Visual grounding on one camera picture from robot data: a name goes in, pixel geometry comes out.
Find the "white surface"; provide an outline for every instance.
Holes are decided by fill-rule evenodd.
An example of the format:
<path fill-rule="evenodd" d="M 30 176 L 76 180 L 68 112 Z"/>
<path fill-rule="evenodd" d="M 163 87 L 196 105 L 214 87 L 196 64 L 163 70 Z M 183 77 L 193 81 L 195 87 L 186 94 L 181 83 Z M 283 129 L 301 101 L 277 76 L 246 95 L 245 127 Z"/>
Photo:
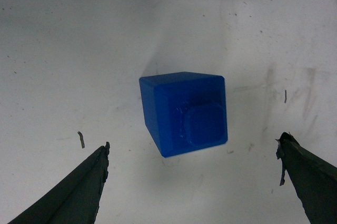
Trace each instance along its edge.
<path fill-rule="evenodd" d="M 337 165 L 337 0 L 0 4 L 1 223 L 106 141 L 97 224 L 309 223 L 274 139 Z M 225 77 L 229 141 L 163 159 L 138 78 L 179 71 Z"/>

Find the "scuff mark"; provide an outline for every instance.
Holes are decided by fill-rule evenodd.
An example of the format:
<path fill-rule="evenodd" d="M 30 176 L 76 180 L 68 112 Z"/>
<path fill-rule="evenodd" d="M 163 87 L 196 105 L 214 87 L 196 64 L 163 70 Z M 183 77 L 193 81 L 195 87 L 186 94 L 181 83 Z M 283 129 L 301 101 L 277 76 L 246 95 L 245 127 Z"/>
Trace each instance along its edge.
<path fill-rule="evenodd" d="M 275 70 L 276 70 L 276 64 L 272 63 L 269 65 L 268 70 L 267 70 L 267 75 L 265 79 L 265 115 L 264 115 L 264 121 L 263 121 L 263 128 L 268 127 L 268 122 L 272 113 L 272 108 L 273 108 L 273 88 L 272 85 L 275 83 Z"/>
<path fill-rule="evenodd" d="M 311 135 L 312 134 L 312 131 L 314 130 L 314 126 L 316 124 L 317 118 L 318 118 L 318 114 L 316 114 L 315 117 L 312 119 L 306 135 Z"/>
<path fill-rule="evenodd" d="M 289 101 L 287 100 L 287 106 L 285 108 L 285 112 L 291 107 L 291 105 L 298 100 L 303 95 L 303 91 L 300 88 L 297 88 L 296 91 L 292 92 Z"/>
<path fill-rule="evenodd" d="M 62 141 L 62 140 L 68 140 L 68 139 L 70 139 L 71 137 L 67 137 L 67 138 L 58 138 L 58 139 L 56 139 L 57 141 Z"/>
<path fill-rule="evenodd" d="M 233 89 L 233 92 L 251 91 L 251 90 L 259 89 L 261 87 L 265 88 L 265 85 L 264 84 L 257 84 L 257 85 L 253 85 L 253 86 L 236 87 L 236 88 Z"/>
<path fill-rule="evenodd" d="M 199 181 L 198 181 L 198 185 L 197 185 L 197 187 L 200 187 L 201 185 L 202 185 L 202 183 L 203 183 L 203 181 L 204 181 L 204 174 L 201 174 L 200 176 L 199 176 Z"/>
<path fill-rule="evenodd" d="M 306 120 L 308 117 L 308 114 L 310 113 L 310 110 L 314 104 L 315 97 L 312 98 L 312 92 L 314 88 L 314 81 L 316 77 L 316 69 L 308 68 L 306 69 L 308 81 L 309 81 L 309 89 L 308 94 L 306 95 L 305 103 L 304 103 L 304 109 L 303 109 L 303 118 Z"/>
<path fill-rule="evenodd" d="M 171 159 L 162 159 L 162 164 L 165 167 L 174 167 L 178 165 L 180 162 L 180 158 L 171 158 Z"/>
<path fill-rule="evenodd" d="M 251 152 L 251 150 L 252 150 L 252 148 L 253 148 L 254 146 L 255 146 L 255 144 L 252 143 L 252 142 L 249 144 L 249 147 L 248 147 L 248 153 Z"/>
<path fill-rule="evenodd" d="M 158 62 L 156 61 L 156 75 L 159 75 Z"/>

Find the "blue cube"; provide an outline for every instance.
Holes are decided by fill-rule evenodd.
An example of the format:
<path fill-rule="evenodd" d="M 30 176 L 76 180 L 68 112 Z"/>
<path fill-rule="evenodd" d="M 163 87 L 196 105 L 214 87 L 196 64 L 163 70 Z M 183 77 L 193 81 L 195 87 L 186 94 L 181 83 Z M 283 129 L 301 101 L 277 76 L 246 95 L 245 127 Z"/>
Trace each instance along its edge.
<path fill-rule="evenodd" d="M 180 72 L 139 82 L 145 125 L 163 157 L 226 143 L 222 76 Z"/>

